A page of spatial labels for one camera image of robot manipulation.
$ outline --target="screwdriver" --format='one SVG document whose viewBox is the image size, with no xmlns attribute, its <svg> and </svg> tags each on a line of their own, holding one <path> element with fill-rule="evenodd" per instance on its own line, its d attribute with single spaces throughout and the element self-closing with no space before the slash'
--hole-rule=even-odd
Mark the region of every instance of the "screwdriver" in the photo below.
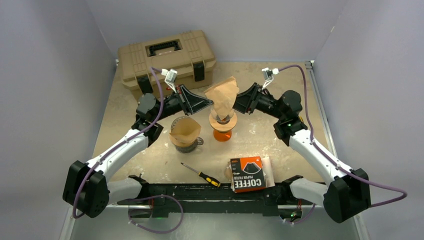
<svg viewBox="0 0 424 240">
<path fill-rule="evenodd" d="M 218 181 L 216 178 L 211 177 L 211 176 L 208 176 L 208 175 L 204 174 L 204 173 L 203 173 L 203 172 L 201 172 L 201 171 L 197 171 L 196 169 L 191 168 L 190 166 L 187 166 L 186 164 L 184 164 L 184 163 L 182 163 L 182 162 L 181 162 L 181 164 L 182 164 L 184 167 L 186 167 L 186 168 L 190 169 L 191 171 L 193 171 L 193 172 L 197 173 L 197 174 L 198 174 L 198 175 L 199 175 L 202 179 L 206 180 L 206 182 L 208 182 L 208 183 L 210 183 L 210 184 L 214 185 L 215 187 L 219 188 L 219 187 L 221 186 L 220 181 Z"/>
</svg>

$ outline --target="orange box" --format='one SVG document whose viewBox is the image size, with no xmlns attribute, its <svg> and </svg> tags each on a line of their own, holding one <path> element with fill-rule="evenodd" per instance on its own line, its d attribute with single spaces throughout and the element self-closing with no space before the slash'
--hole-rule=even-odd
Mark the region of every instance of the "orange box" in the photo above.
<svg viewBox="0 0 424 240">
<path fill-rule="evenodd" d="M 266 187 L 261 157 L 232 158 L 230 164 L 234 192 L 257 191 Z"/>
</svg>

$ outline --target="toolbox handle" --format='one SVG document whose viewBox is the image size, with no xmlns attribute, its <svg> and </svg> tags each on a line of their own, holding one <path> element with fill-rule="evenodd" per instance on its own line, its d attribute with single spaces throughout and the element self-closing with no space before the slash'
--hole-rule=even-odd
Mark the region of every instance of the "toolbox handle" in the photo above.
<svg viewBox="0 0 424 240">
<path fill-rule="evenodd" d="M 156 44 L 156 45 L 151 45 L 151 46 L 148 47 L 148 50 L 150 52 L 149 57 L 156 56 L 157 50 L 167 49 L 167 48 L 172 48 L 172 47 L 174 47 L 174 51 L 181 50 L 181 47 L 178 45 L 177 40 L 162 42 L 162 43 L 159 43 L 159 44 Z"/>
</svg>

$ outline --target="brown paper coffee filter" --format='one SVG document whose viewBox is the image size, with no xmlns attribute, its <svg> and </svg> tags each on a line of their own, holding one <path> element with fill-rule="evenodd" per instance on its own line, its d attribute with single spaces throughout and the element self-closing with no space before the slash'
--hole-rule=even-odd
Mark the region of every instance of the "brown paper coffee filter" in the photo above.
<svg viewBox="0 0 424 240">
<path fill-rule="evenodd" d="M 188 147 L 199 136 L 201 128 L 194 119 L 190 117 L 182 118 L 169 133 L 169 139 L 174 145 Z"/>
<path fill-rule="evenodd" d="M 204 94 L 213 101 L 213 108 L 218 117 L 223 119 L 233 109 L 239 91 L 236 79 L 232 76 L 206 89 Z"/>
</svg>

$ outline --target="tan toolbox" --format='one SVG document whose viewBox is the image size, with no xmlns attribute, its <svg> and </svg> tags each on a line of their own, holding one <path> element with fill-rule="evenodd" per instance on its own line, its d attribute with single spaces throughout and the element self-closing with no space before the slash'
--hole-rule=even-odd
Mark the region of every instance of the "tan toolbox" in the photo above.
<svg viewBox="0 0 424 240">
<path fill-rule="evenodd" d="M 196 89 L 212 84 L 212 73 L 217 63 L 201 30 L 184 32 L 157 40 L 139 42 L 118 49 L 119 64 L 122 66 L 122 84 L 138 100 L 142 92 L 159 97 L 159 89 L 150 67 L 175 69 L 178 74 L 175 85 L 184 84 L 188 89 Z M 164 96 L 172 90 L 159 78 Z"/>
</svg>

